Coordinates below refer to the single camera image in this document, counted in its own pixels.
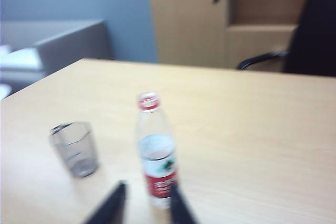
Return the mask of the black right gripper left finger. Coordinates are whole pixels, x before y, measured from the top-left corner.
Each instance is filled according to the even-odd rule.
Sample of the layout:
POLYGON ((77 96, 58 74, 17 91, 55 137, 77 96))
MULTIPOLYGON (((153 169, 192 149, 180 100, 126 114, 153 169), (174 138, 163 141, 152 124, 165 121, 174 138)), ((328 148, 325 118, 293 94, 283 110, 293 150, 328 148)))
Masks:
POLYGON ((111 194, 85 221, 85 223, 89 224, 123 223, 126 194, 127 194, 126 184, 124 182, 119 182, 118 185, 113 189, 111 194))

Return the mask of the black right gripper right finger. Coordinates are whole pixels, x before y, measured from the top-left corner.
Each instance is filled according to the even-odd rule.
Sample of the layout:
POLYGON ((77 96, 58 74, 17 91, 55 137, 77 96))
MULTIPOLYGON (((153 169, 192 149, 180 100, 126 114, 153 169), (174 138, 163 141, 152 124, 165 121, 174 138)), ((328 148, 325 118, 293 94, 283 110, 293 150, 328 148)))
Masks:
POLYGON ((197 224, 192 212, 190 211, 183 195, 180 193, 177 184, 170 184, 171 200, 170 213, 171 223, 173 224, 197 224))

